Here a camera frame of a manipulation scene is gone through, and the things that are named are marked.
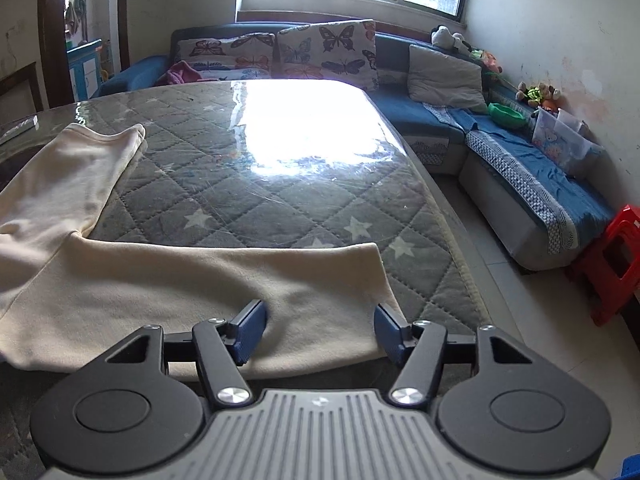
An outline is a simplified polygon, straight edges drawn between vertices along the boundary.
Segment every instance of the window sill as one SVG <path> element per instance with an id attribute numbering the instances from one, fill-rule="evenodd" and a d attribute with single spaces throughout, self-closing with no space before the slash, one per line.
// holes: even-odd
<path id="1" fill-rule="evenodd" d="M 433 27 L 443 24 L 455 29 L 454 32 L 466 29 L 465 23 L 431 12 L 427 7 L 424 10 L 416 9 L 388 0 L 242 0 L 241 10 L 324 12 L 354 18 L 373 18 L 423 32 L 429 32 Z"/>

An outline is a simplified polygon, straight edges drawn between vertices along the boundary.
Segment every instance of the butterfly print pillow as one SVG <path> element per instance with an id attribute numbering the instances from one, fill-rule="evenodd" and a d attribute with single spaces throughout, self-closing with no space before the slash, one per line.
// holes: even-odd
<path id="1" fill-rule="evenodd" d="M 314 23 L 278 33 L 287 78 L 334 79 L 366 91 L 378 88 L 376 22 Z"/>
<path id="2" fill-rule="evenodd" d="M 186 61 L 205 78 L 271 77 L 275 35 L 266 32 L 237 38 L 193 38 L 178 42 L 177 60 Z"/>

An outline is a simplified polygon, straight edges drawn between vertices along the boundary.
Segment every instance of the blue cabinet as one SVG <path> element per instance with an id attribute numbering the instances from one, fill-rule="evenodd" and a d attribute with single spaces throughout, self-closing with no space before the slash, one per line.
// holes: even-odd
<path id="1" fill-rule="evenodd" d="M 76 101 L 86 101 L 100 88 L 100 50 L 102 40 L 95 40 L 66 51 L 69 77 Z"/>

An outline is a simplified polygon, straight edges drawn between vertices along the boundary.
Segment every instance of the red plastic stool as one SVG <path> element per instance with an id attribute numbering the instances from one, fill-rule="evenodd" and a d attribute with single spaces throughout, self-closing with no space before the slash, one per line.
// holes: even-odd
<path id="1" fill-rule="evenodd" d="M 569 266 L 567 275 L 584 275 L 593 285 L 601 306 L 592 311 L 591 319 L 604 325 L 640 285 L 640 208 L 625 206 Z"/>

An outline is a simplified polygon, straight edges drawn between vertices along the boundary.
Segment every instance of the sofa backrest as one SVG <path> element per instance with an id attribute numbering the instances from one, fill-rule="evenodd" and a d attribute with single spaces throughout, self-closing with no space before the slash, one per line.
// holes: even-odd
<path id="1" fill-rule="evenodd" d="M 271 32 L 277 34 L 284 28 L 297 27 L 304 25 L 304 23 L 284 23 L 284 22 L 241 22 L 231 23 L 228 25 L 213 25 L 210 27 L 191 27 L 191 28 L 179 28 L 174 30 L 171 35 L 171 51 L 169 54 L 169 60 L 171 63 L 176 61 L 176 55 L 178 53 L 178 41 L 180 40 L 192 40 L 194 38 L 234 38 L 236 36 L 242 36 L 243 34 L 249 34 L 251 32 Z M 431 43 L 425 43 L 423 41 L 411 40 L 409 38 L 402 38 L 401 36 L 394 36 L 392 34 L 384 34 L 382 32 L 376 32 L 376 63 L 378 69 L 389 71 L 392 73 L 408 73 L 409 72 L 409 45 L 417 44 L 430 48 L 431 50 L 437 50 L 455 56 L 457 58 L 474 63 L 483 68 L 484 65 L 476 59 L 471 59 L 467 56 L 460 54 L 452 54 L 446 52 Z M 280 53 L 276 48 L 273 53 L 274 62 L 280 61 Z M 482 86 L 488 89 L 488 81 L 485 81 L 485 77 L 482 78 Z"/>

